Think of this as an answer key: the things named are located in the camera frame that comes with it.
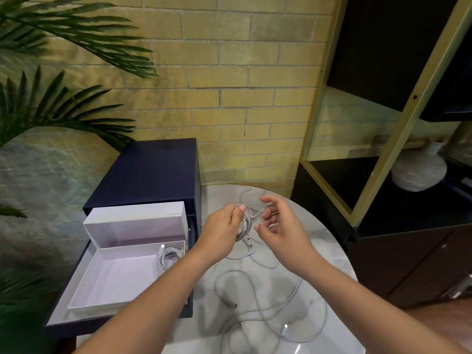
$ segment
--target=hand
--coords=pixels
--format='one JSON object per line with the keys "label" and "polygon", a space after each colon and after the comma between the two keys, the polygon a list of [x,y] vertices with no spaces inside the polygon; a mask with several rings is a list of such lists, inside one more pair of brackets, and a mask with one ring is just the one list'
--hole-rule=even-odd
{"label": "hand", "polygon": [[262,196],[262,202],[272,202],[263,212],[264,222],[256,225],[259,237],[274,252],[275,257],[290,272],[301,278],[313,266],[313,260],[321,258],[308,238],[300,220],[277,196]]}
{"label": "hand", "polygon": [[244,205],[236,207],[230,203],[209,215],[193,248],[204,253],[210,266],[221,261],[233,249],[245,210]]}

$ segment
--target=white marble surface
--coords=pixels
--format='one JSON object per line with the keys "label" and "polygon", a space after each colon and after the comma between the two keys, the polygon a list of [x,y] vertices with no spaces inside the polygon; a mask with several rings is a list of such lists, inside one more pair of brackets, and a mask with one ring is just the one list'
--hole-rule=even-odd
{"label": "white marble surface", "polygon": [[[202,188],[202,220],[229,202],[246,203],[257,210],[264,204],[259,201],[267,190],[242,185],[212,185]],[[304,208],[287,201],[299,217],[305,230],[310,234],[315,248],[331,264],[355,279],[355,274],[344,251],[333,235],[322,223]],[[253,255],[242,260],[224,259],[210,268],[195,287],[193,297],[193,317],[179,319],[163,353],[220,353],[221,330],[233,317],[256,310],[257,303],[248,278],[240,272],[225,274],[217,282],[217,277],[232,269],[245,271],[254,282],[257,298],[262,308],[285,300],[296,286],[297,277],[283,268],[272,252],[258,238],[253,237]],[[247,254],[244,243],[236,243],[230,258],[240,258]],[[275,269],[264,268],[261,264]],[[227,302],[237,303],[230,309],[216,295]],[[324,353],[324,354],[362,354],[362,345],[327,306],[321,296],[306,282],[303,282],[292,301],[270,320],[271,326],[280,330],[288,325],[286,333],[292,338],[303,341],[319,335],[308,343],[293,343],[273,333],[267,323],[261,321],[258,312],[239,316],[246,320],[241,325],[236,320],[233,329],[223,337],[221,353]],[[87,336],[78,338],[78,344]]]}

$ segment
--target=gold shelf frame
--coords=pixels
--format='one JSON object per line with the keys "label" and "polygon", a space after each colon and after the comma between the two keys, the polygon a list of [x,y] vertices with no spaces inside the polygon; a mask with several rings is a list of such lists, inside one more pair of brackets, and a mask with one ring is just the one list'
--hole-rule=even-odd
{"label": "gold shelf frame", "polygon": [[337,0],[333,21],[331,22],[329,36],[326,44],[327,51],[322,60],[320,76],[316,86],[315,97],[311,108],[310,118],[305,133],[305,138],[300,155],[300,163],[310,174],[317,185],[325,192],[328,198],[333,202],[339,212],[346,218],[353,227],[359,226],[369,209],[375,195],[383,184],[388,172],[398,154],[404,147],[416,120],[420,117],[424,107],[428,103],[434,89],[439,83],[444,71],[451,62],[454,53],[461,44],[461,41],[472,23],[472,0],[458,0],[449,20],[447,21],[434,49],[429,56],[428,62],[418,78],[410,97],[401,112],[397,124],[388,138],[388,141],[382,150],[373,172],[364,186],[364,189],[353,209],[344,202],[344,200],[334,191],[329,183],[308,161],[311,142],[318,125],[318,116],[320,114],[326,83],[329,76],[329,70],[333,61],[336,44],[341,30],[346,6],[348,0]]}

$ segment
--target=white vase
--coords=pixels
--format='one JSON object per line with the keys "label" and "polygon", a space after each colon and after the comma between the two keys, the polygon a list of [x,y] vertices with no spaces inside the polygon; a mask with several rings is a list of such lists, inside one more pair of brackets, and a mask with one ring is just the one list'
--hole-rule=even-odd
{"label": "white vase", "polygon": [[404,150],[392,167],[392,180],[400,188],[418,192],[426,190],[444,178],[445,161],[438,155],[443,142],[429,139],[422,148]]}

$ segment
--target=person's right hand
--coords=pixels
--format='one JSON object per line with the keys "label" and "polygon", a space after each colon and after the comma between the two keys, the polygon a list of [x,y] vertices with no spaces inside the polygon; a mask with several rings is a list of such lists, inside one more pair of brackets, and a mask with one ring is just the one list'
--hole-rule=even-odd
{"label": "person's right hand", "polygon": [[264,222],[254,226],[259,237],[274,252],[275,257],[290,272],[305,278],[313,263],[321,257],[311,244],[302,223],[277,196],[262,196],[262,202],[272,202],[263,212]]}

